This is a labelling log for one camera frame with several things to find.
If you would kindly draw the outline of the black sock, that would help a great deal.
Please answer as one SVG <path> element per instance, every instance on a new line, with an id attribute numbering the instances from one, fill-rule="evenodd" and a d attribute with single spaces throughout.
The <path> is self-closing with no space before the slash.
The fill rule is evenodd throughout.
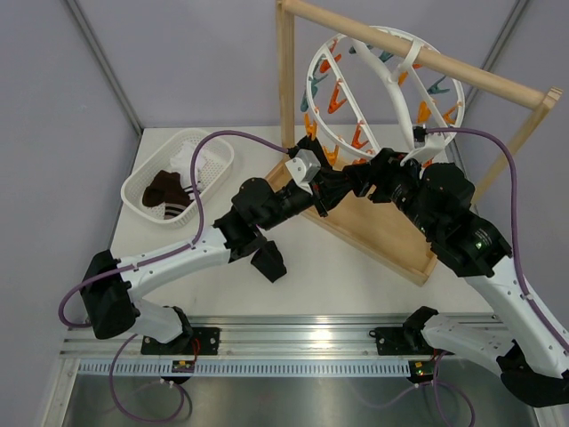
<path id="1" fill-rule="evenodd" d="M 311 137 L 305 135 L 297 143 L 296 147 L 298 149 L 306 149 L 314 152 L 316 155 L 323 154 L 322 146 L 317 138 L 312 139 Z"/>
<path id="2" fill-rule="evenodd" d="M 253 255 L 251 265 L 271 283 L 287 273 L 284 258 L 274 241 L 267 242 Z"/>

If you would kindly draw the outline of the white round clip hanger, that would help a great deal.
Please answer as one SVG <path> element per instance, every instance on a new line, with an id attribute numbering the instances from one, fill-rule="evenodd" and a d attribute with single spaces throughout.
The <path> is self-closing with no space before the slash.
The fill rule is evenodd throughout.
<path id="1" fill-rule="evenodd" d="M 413 138 L 415 126 L 454 128 L 463 122 L 462 83 L 417 61 L 418 50 L 431 50 L 432 45 L 399 29 L 380 31 L 410 42 L 412 53 L 401 58 L 337 34 L 316 50 L 309 63 L 301 113 L 310 137 L 323 133 L 330 165 L 337 165 L 341 156 L 360 164 L 389 147 L 390 141 L 373 130 L 373 121 L 379 118 L 397 126 L 399 148 L 405 154 L 422 146 Z M 454 134 L 443 135 L 446 149 Z M 445 149 L 422 167 L 431 165 Z"/>

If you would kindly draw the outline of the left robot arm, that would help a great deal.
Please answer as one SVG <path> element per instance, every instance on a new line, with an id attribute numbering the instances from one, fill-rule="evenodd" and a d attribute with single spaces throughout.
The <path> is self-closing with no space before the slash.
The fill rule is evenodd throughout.
<path id="1" fill-rule="evenodd" d="M 328 214 L 351 189 L 345 173 L 327 168 L 306 188 L 289 181 L 274 191 L 266 180 L 251 178 L 232 197 L 230 210 L 198 238 L 123 259 L 110 251 L 95 255 L 80 292 L 95 337 L 145 334 L 173 354 L 185 352 L 193 333 L 183 311 L 148 302 L 146 294 L 196 271 L 242 258 L 249 258 L 269 282 L 277 281 L 287 269 L 276 243 L 263 231 L 311 207 Z"/>

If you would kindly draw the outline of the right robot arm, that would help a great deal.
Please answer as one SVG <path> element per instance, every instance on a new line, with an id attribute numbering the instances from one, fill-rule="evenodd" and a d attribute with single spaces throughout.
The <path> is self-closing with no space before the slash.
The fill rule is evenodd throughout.
<path id="1" fill-rule="evenodd" d="M 531 407 L 568 402 L 568 351 L 563 328 L 543 301 L 517 276 L 512 247 L 489 221 L 470 210 L 473 184 L 453 163 L 426 169 L 382 149 L 371 161 L 342 170 L 357 197 L 392 203 L 424 235 L 437 259 L 464 278 L 509 330 L 502 340 L 421 308 L 403 334 L 414 352 L 448 350 L 498 376 Z"/>

